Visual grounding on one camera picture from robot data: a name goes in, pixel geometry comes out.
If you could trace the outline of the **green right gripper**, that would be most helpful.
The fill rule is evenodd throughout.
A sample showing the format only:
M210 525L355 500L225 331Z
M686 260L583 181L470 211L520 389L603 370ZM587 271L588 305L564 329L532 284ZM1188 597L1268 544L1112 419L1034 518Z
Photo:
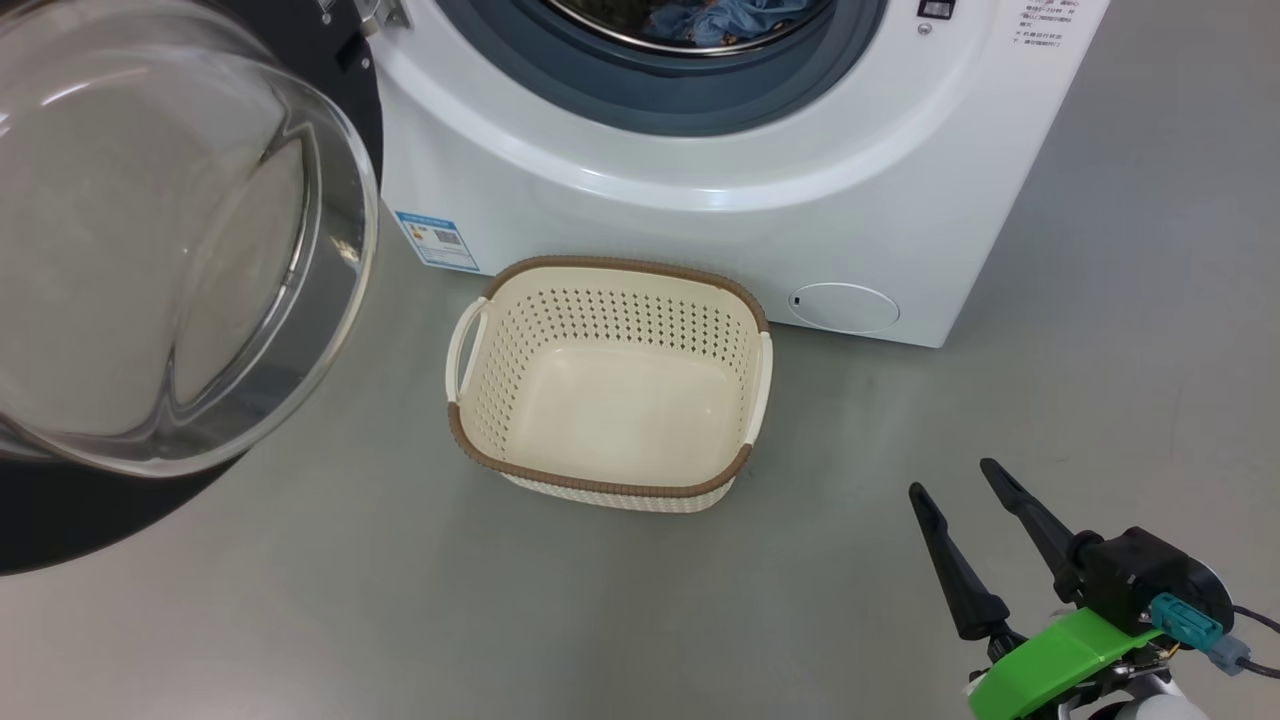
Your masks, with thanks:
M1053 575L1064 603L1082 606L1082 582L1070 551L1075 534L993 457L980 471L1002 507L1030 537ZM964 641L988 641L991 667L970 680L969 707L975 720L1070 720L1079 705L1115 692L1132 676L1112 665L1135 650L1152 650L1164 635L1148 629L1129 635L1089 609L1057 618L1029 639L1009 626L1009 607L987 591L950 537L948 523L925 487L909 486L908 497L955 629Z

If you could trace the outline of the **white front-load washing machine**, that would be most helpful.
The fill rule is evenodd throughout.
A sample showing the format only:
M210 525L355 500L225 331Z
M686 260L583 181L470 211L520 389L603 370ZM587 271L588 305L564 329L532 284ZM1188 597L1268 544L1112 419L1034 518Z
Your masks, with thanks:
M901 311L860 336L938 348L1111 1L1079 0L1062 46L1034 50L1012 44L1018 0L957 0L951 20L890 0L858 64L810 105L668 137L548 102L438 0L404 0L413 27L370 38L381 196L393 214L456 223L484 275L543 255L669 263L733 278L795 325L795 290L859 284Z

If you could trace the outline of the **round white filter cover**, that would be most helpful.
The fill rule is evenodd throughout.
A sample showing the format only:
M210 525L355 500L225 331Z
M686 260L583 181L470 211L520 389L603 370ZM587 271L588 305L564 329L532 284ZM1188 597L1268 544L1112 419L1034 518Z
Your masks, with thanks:
M873 334L896 324L899 305L877 290L823 282L795 290L788 309L801 324L841 334Z

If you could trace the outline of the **blue energy label sticker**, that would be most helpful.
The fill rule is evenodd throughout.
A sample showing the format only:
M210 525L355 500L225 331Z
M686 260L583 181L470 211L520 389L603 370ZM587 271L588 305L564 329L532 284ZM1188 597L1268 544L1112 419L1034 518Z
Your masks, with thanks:
M394 217L412 250L425 265L481 273L456 223L407 211L394 211Z

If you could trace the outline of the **steel washing machine drum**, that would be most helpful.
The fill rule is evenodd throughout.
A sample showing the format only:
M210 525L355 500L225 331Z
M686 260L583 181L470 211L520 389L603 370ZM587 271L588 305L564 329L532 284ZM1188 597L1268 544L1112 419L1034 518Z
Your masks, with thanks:
M643 32L643 24L652 9L668 0L541 0L541 3L567 20L584 29L608 38L625 47L659 53L672 56L712 58L751 53L760 47L777 44L782 38L799 32L805 26L822 18L833 0L815 0L812 12L795 24L774 33L741 41L722 47L696 47L685 44L666 42Z

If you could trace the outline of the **blue bear print garment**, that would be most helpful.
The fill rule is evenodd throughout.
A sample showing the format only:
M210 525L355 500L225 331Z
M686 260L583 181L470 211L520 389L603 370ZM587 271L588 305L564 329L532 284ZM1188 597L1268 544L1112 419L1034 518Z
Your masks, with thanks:
M652 9L644 35L722 47L774 33L808 17L817 0L668 0Z

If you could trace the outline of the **black text warning label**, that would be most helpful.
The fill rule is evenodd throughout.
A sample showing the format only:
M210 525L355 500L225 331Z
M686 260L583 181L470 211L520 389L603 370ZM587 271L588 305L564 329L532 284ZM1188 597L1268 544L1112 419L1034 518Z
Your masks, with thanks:
M1012 44L1034 50L1057 50L1076 19L1079 0L1018 0Z

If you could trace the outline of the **cream basket with brown rim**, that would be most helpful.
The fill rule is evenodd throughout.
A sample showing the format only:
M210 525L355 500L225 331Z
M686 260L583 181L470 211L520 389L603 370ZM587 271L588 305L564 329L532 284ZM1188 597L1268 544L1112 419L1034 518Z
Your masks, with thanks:
M531 258L462 313L445 357L456 443L544 495L699 512L760 433L774 364L740 283L659 263Z

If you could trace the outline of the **black glass washer door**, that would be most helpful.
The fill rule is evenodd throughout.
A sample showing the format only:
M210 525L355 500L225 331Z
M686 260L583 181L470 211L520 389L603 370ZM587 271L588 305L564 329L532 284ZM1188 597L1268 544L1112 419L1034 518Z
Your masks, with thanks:
M0 577L115 544L317 388L378 250L369 0L0 0Z

